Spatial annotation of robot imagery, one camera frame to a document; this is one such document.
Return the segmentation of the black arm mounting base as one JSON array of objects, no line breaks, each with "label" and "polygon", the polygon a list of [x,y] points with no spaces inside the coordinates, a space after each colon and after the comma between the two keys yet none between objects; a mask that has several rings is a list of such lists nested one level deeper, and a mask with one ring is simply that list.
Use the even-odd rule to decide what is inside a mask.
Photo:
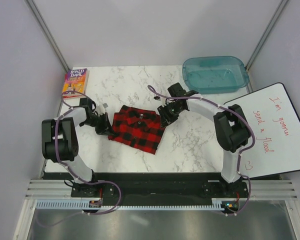
[{"label": "black arm mounting base", "polygon": [[212,198],[245,198],[248,187],[241,178],[227,183],[220,173],[93,173],[92,185],[75,183],[73,197],[92,197],[101,193],[103,198],[110,198],[110,188],[116,195],[121,195],[122,204],[129,200],[149,201],[152,195],[159,199],[172,197],[195,200]]}]

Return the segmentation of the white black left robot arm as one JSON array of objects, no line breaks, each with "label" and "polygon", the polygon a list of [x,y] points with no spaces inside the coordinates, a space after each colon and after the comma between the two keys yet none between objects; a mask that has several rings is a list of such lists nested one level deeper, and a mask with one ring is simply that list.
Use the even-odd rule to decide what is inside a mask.
[{"label": "white black left robot arm", "polygon": [[46,160],[64,167],[82,191],[89,197],[96,196],[100,185],[94,171],[79,155],[79,141],[76,129],[92,127],[97,135],[116,137],[107,113],[108,105],[97,105],[91,98],[84,97],[79,105],[69,106],[57,118],[46,119],[41,123],[41,150]]}]

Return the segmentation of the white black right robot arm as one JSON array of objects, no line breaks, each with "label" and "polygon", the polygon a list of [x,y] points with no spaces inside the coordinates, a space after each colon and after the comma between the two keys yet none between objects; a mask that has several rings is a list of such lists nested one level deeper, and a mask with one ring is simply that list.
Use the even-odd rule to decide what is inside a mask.
[{"label": "white black right robot arm", "polygon": [[224,181],[219,184],[219,191],[225,197],[232,196],[237,191],[235,182],[243,176],[240,172],[242,152],[254,146],[253,143],[247,146],[254,133],[242,108],[237,104],[217,104],[195,90],[186,91],[180,83],[167,89],[170,96],[157,93],[151,86],[148,88],[156,96],[167,100],[157,108],[162,127],[174,123],[183,111],[200,114],[214,123],[217,142],[223,149],[221,177]]}]

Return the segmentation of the red black plaid shirt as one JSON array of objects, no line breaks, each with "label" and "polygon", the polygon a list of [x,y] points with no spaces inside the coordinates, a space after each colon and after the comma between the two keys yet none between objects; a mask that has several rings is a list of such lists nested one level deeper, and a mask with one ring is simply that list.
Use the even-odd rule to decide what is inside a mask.
[{"label": "red black plaid shirt", "polygon": [[108,136],[109,140],[153,155],[165,132],[161,117],[155,111],[126,105],[114,114],[112,129],[115,136]]}]

